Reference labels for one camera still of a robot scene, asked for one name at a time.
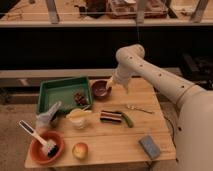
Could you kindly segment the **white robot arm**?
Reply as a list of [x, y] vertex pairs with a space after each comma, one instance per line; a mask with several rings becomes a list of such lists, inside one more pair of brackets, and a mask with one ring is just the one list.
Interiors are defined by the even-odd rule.
[[159, 68], [144, 59], [142, 45], [116, 51], [117, 68], [107, 86], [120, 84], [128, 91], [133, 74], [140, 75], [180, 111], [176, 138], [177, 171], [213, 171], [213, 90]]

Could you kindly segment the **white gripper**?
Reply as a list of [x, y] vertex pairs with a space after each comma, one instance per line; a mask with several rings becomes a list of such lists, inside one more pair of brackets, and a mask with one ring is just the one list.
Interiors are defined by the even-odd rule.
[[111, 88], [114, 84], [120, 84], [125, 88], [125, 92], [128, 94], [128, 84], [130, 80], [130, 75], [126, 72], [120, 71], [118, 69], [115, 70], [115, 72], [112, 75], [112, 81], [108, 80], [106, 83], [106, 89], [108, 90]]

